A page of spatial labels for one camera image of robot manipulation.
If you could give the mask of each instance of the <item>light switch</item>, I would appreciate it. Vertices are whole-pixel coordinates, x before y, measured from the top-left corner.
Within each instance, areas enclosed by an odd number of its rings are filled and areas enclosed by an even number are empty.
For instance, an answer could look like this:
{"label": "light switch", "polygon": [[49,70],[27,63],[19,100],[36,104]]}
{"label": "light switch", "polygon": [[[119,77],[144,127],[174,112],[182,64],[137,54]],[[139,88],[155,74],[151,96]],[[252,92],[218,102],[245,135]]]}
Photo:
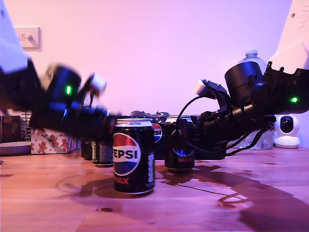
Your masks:
{"label": "light switch", "polygon": [[23,48],[40,48],[39,27],[15,27],[15,30]]}

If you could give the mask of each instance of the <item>gingerbread pattern box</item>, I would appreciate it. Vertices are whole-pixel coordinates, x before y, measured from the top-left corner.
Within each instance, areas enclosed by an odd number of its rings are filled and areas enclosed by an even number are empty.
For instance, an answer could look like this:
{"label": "gingerbread pattern box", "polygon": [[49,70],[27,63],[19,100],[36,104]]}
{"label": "gingerbread pattern box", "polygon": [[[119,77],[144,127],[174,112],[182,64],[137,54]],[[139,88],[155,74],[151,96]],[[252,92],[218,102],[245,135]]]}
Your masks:
{"label": "gingerbread pattern box", "polygon": [[54,130],[31,130],[31,154],[63,154],[76,149],[76,138]]}

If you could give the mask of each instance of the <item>wall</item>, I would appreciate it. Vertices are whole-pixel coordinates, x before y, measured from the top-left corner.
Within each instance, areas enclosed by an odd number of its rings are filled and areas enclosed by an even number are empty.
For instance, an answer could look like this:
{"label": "wall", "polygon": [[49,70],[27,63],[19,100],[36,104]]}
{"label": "wall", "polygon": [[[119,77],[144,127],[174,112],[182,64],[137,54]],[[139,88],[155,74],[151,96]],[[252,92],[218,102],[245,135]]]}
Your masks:
{"label": "wall", "polygon": [[[38,74],[63,62],[83,77],[107,79],[100,98],[111,110],[178,114],[198,79],[224,87],[224,74],[257,48],[275,53],[291,0],[5,0],[15,26],[39,26],[42,49],[29,51]],[[216,110],[214,100],[187,114]],[[306,114],[301,121],[303,145]]]}

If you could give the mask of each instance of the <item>pepsi max can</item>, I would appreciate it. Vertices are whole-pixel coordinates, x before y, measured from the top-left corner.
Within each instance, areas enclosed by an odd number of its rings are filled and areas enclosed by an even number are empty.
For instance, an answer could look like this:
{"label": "pepsi max can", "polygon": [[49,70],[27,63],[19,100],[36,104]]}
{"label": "pepsi max can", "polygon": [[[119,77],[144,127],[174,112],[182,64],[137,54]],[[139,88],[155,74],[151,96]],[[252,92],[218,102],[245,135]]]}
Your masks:
{"label": "pepsi max can", "polygon": [[[187,121],[187,127],[193,127],[192,119],[189,116],[182,116],[181,119]],[[164,134],[166,140],[176,132],[176,120],[177,116],[171,116],[166,119],[164,123]],[[188,171],[195,166],[194,150],[188,145],[185,146],[184,150],[181,150],[167,144],[164,147],[164,163],[170,171]]]}
{"label": "pepsi max can", "polygon": [[154,128],[154,158],[164,160],[164,122],[167,117],[156,117],[152,120]]}
{"label": "pepsi max can", "polygon": [[100,168],[112,167],[112,145],[92,141],[92,162]]}
{"label": "pepsi max can", "polygon": [[112,147],[116,191],[141,194],[154,189],[154,144],[149,118],[116,120]]}

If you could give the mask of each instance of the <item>camera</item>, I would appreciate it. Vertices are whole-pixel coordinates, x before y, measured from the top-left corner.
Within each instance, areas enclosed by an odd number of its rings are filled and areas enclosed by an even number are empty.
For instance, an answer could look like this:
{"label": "camera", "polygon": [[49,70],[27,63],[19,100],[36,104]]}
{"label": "camera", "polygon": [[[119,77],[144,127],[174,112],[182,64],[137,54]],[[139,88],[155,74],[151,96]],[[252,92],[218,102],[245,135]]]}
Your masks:
{"label": "camera", "polygon": [[299,138],[296,136],[299,130],[298,119],[293,115],[280,115],[275,123],[275,146],[280,148],[298,148]]}

